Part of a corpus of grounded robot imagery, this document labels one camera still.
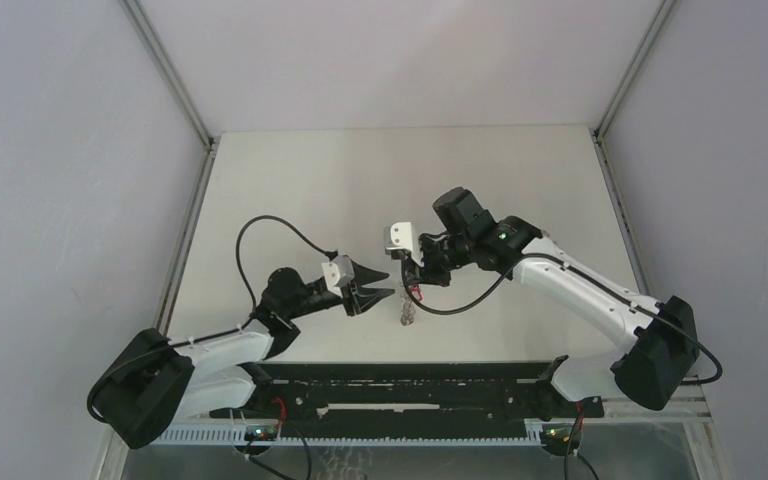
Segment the red tagged key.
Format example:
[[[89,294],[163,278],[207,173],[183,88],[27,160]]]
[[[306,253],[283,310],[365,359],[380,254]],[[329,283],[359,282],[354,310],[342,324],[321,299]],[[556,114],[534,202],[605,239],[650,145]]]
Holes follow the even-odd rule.
[[[419,302],[419,303],[421,303],[421,302],[422,302],[422,300],[423,300],[423,295],[422,295],[422,292],[421,292],[421,288],[420,288],[420,286],[419,286],[419,285],[411,285],[411,286],[408,288],[408,291],[409,291],[409,293],[410,293],[410,296],[411,296],[411,297],[412,297],[414,300],[416,300],[416,301],[417,301],[417,302]]]

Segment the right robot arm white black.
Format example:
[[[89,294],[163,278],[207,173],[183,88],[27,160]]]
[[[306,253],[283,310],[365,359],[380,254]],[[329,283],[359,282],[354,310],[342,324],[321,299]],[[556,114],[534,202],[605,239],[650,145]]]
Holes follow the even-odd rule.
[[[400,263],[404,289],[447,287],[454,271],[475,265],[505,280],[534,288],[564,305],[604,335],[609,352],[561,355],[540,376],[539,406],[565,415],[578,401],[621,394],[652,411],[691,385],[688,375],[703,347],[694,312],[683,299],[660,301],[611,281],[566,253],[541,228],[509,215],[500,220],[474,194],[455,187],[433,210],[438,234],[420,233],[409,222],[383,230],[386,254]]]

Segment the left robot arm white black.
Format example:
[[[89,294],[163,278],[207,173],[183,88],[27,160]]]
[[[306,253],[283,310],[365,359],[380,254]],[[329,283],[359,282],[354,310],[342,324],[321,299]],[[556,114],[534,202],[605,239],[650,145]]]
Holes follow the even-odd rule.
[[[131,449],[142,448],[188,417],[239,408],[250,417],[271,407],[271,388],[246,365],[284,353],[299,337],[296,319],[340,307],[349,317],[394,294],[386,272],[347,255],[322,263],[306,282],[293,268],[268,278],[249,319],[228,330],[174,341],[156,329],[138,332],[93,384],[86,408]]]

